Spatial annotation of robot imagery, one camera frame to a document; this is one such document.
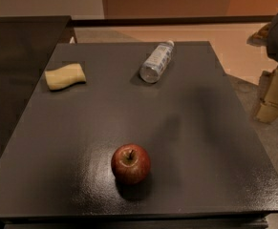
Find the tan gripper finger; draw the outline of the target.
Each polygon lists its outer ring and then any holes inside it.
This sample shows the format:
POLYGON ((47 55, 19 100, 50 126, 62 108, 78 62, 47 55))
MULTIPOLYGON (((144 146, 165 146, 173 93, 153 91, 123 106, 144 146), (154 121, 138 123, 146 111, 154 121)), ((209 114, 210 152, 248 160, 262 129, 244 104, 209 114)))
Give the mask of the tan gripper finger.
POLYGON ((272 123, 278 118, 278 66, 272 72, 262 72, 253 116, 263 123, 272 123))
POLYGON ((269 32, 270 24, 265 24, 261 29, 253 33, 248 39, 247 44, 251 46, 266 46, 267 37, 269 32))

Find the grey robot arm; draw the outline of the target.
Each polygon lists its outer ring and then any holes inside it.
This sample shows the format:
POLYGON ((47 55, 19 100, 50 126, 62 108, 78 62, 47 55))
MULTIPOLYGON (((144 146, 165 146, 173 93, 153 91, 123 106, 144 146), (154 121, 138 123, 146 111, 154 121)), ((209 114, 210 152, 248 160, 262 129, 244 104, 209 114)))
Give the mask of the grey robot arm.
MULTIPOLYGON (((246 42, 251 46, 265 47, 267 57, 278 63, 278 13, 246 42)), ((263 123, 278 118, 278 66, 272 72, 262 71, 253 118, 263 123)))

